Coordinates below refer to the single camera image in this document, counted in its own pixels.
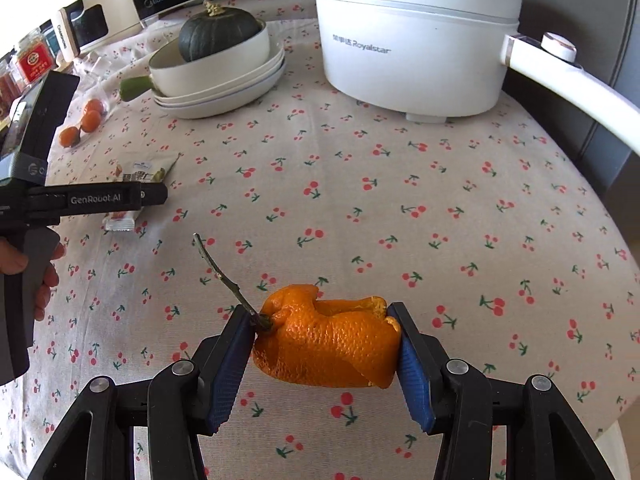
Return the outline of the person's left hand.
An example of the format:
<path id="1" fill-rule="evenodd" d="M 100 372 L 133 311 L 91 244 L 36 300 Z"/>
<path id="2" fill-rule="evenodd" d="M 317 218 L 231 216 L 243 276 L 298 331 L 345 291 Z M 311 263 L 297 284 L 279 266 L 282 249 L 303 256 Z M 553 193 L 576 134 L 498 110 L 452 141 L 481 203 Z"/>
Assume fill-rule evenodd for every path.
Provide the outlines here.
<path id="1" fill-rule="evenodd" d="M 36 259 L 32 270 L 29 256 L 16 248 L 6 237 L 1 237 L 1 300 L 6 314 L 19 308 L 32 314 L 35 321 L 42 321 L 51 299 L 51 292 L 58 283 L 58 271 L 53 263 L 65 255 L 65 247 L 55 232 L 47 232 L 47 248 L 43 255 L 47 261 Z"/>

